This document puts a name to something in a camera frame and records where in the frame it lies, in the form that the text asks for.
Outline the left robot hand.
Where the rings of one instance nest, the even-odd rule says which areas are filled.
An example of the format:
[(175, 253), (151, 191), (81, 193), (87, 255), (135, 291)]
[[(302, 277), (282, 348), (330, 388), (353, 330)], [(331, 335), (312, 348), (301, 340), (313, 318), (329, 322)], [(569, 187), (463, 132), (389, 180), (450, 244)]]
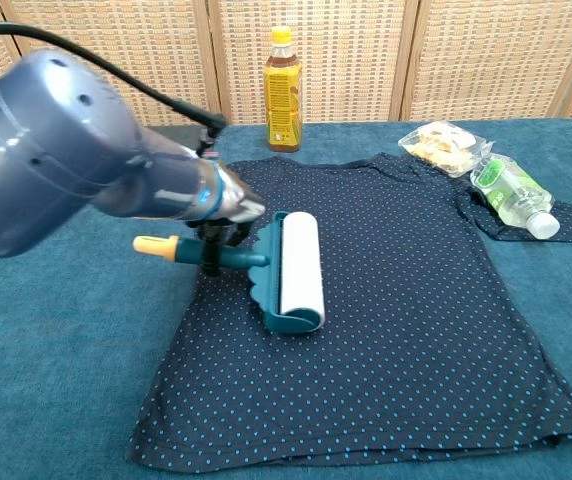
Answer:
[(223, 247), (237, 247), (245, 240), (255, 221), (265, 213), (263, 200), (232, 170), (211, 163), (215, 175), (215, 205), (197, 225), (202, 241), (201, 266), (205, 274), (216, 276)]

